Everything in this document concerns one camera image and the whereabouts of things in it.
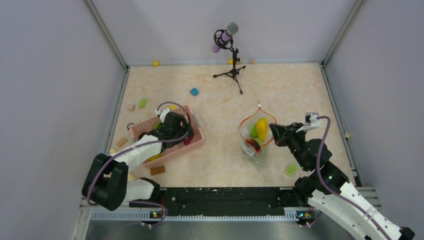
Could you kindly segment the green lego brick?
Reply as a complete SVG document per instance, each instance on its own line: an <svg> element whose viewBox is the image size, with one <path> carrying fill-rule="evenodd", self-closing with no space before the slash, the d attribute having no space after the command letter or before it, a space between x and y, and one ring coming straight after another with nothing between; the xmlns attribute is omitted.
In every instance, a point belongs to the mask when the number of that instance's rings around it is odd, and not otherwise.
<svg viewBox="0 0 424 240"><path fill-rule="evenodd" d="M297 171L297 166L296 165L294 165L294 164L289 164L287 167L286 167L286 169L285 169L285 171L284 171L284 173L288 176L288 177L292 177L295 173L296 173L296 171Z"/></svg>

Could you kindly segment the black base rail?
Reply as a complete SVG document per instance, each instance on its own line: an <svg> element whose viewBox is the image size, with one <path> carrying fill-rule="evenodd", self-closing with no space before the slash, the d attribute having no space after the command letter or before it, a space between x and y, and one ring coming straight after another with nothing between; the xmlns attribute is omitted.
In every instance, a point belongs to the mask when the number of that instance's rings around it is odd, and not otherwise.
<svg viewBox="0 0 424 240"><path fill-rule="evenodd" d="M153 193L170 217L283 216L290 210L311 210L290 187L167 187Z"/></svg>

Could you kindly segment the green block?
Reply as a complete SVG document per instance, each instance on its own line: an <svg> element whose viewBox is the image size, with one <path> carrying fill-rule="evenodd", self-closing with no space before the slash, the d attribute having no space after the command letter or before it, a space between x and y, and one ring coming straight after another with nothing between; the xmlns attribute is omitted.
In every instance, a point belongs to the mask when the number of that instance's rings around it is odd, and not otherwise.
<svg viewBox="0 0 424 240"><path fill-rule="evenodd" d="M140 100L140 102L139 102L139 104L138 104L138 107L139 108L144 108L145 106L146 106L146 104L147 104L147 99L146 98L142 98L141 100Z"/></svg>

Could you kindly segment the clear zip top bag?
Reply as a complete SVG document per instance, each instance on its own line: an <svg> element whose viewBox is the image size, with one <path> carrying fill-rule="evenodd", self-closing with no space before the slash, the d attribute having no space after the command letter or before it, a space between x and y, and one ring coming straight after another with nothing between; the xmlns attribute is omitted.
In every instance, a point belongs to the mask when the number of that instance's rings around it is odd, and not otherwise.
<svg viewBox="0 0 424 240"><path fill-rule="evenodd" d="M261 103L258 102L255 113L239 124L240 149L251 162L259 163L265 159L268 145L274 141L269 124L276 122L275 116L264 111Z"/></svg>

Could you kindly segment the green cabbage toy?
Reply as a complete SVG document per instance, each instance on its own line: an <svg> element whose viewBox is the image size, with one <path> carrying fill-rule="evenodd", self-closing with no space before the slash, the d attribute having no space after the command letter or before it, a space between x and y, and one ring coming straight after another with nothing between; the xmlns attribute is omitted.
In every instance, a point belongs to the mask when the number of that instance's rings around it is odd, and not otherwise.
<svg viewBox="0 0 424 240"><path fill-rule="evenodd" d="M253 147L255 148L256 151L259 152L265 144L260 138L254 138L253 140L254 140Z"/></svg>

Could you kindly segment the dark red sweet potato toy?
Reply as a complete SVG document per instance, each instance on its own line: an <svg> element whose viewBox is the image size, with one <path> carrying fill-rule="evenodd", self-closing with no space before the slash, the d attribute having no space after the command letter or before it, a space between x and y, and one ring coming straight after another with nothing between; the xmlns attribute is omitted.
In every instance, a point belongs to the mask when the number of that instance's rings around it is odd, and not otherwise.
<svg viewBox="0 0 424 240"><path fill-rule="evenodd" d="M183 141L184 145L188 146L192 142L193 138L194 134L190 134L189 136L187 136Z"/></svg>

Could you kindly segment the brown bear chocolate toy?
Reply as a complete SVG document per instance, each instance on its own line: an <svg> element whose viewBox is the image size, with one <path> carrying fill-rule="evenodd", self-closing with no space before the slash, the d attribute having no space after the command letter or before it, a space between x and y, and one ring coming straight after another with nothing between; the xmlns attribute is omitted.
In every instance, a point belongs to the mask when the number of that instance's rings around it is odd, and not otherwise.
<svg viewBox="0 0 424 240"><path fill-rule="evenodd" d="M248 138L247 144L251 146L257 153L259 153L263 146L263 141L260 138Z"/></svg>

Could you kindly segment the light green lime toy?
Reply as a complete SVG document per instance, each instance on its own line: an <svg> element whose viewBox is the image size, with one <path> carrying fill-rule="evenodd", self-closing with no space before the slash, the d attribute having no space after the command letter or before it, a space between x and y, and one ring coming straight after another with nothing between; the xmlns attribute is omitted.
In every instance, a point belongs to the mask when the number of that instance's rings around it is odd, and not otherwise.
<svg viewBox="0 0 424 240"><path fill-rule="evenodd" d="M251 138L258 138L258 132L257 132L257 125L254 124L250 133L249 133Z"/></svg>

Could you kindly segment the blue block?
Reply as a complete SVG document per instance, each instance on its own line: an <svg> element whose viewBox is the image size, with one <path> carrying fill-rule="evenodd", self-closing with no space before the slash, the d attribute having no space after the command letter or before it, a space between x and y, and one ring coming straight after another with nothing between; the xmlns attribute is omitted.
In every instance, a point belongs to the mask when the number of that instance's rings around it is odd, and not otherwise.
<svg viewBox="0 0 424 240"><path fill-rule="evenodd" d="M189 91L189 93L192 95L192 96L197 96L198 94L199 94L199 90L196 88L196 87L194 87L194 88L192 88L190 91Z"/></svg>

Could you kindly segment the wooden rectangular block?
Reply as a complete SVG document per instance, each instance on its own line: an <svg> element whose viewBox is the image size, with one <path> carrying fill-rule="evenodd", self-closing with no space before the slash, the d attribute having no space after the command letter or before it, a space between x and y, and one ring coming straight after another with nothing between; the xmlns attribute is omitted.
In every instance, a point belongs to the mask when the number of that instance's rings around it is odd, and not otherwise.
<svg viewBox="0 0 424 240"><path fill-rule="evenodd" d="M122 138L120 138L117 142L116 142L116 146L118 147L118 148L121 148L121 147L123 147L126 143L128 142L128 139L126 138L126 137L122 137Z"/></svg>

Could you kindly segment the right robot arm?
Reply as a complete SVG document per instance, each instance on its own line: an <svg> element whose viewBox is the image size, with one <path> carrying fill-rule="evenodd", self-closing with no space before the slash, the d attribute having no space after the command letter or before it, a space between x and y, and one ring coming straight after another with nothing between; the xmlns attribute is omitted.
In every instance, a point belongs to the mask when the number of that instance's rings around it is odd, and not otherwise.
<svg viewBox="0 0 424 240"><path fill-rule="evenodd" d="M327 215L356 240L411 240L412 229L388 220L371 204L347 175L335 166L325 137L306 140L302 123L269 124L275 145L287 147L309 176L293 187L293 200Z"/></svg>

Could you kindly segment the yellow mango toy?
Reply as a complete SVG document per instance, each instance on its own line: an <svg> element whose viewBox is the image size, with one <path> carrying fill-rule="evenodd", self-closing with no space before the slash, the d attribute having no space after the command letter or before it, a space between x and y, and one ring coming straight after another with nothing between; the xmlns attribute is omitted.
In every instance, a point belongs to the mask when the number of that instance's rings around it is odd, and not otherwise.
<svg viewBox="0 0 424 240"><path fill-rule="evenodd" d="M268 135L268 121L265 117L260 118L256 124L257 137L263 142L266 141Z"/></svg>

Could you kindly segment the small wooden cube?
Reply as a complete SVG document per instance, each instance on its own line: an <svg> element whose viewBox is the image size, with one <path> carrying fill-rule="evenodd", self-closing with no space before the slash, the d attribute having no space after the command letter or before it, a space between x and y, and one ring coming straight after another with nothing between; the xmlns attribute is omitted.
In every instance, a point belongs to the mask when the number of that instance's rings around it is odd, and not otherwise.
<svg viewBox="0 0 424 240"><path fill-rule="evenodd" d="M135 105L134 104L129 104L129 105L127 105L126 106L126 109L128 110L128 111L134 111L134 109L135 109Z"/></svg>

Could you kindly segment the pink plastic basket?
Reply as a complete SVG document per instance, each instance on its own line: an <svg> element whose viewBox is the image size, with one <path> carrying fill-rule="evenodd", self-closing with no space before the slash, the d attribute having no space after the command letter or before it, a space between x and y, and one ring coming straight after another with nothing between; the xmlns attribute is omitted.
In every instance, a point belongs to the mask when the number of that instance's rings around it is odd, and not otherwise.
<svg viewBox="0 0 424 240"><path fill-rule="evenodd" d="M178 157L181 157L203 146L205 136L204 136L202 128L198 125L198 121L194 114L193 109L189 105L184 105L183 107L186 111L188 111L188 114L191 120L191 126L194 131L192 140L190 141L188 145L185 145L183 142L181 142L173 146L172 148L166 149L164 152L161 153L161 157L154 159L152 161L143 163L142 165L144 167L151 169L151 168L163 166L166 162L169 162ZM139 136L142 133L153 130L158 123L160 123L160 120L157 116L155 116L154 118L151 118L149 120L132 125L129 128L129 134L132 138L133 143L136 143L140 139Z"/></svg>

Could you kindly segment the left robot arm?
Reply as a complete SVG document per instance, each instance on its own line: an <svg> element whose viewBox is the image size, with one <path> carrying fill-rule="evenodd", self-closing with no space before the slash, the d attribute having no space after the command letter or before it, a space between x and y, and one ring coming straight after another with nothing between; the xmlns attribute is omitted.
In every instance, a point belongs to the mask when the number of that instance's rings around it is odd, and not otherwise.
<svg viewBox="0 0 424 240"><path fill-rule="evenodd" d="M81 190L88 205L116 210L126 198L129 172L194 134L187 112L160 111L158 118L159 125L143 133L136 143L113 155L99 153L94 157Z"/></svg>

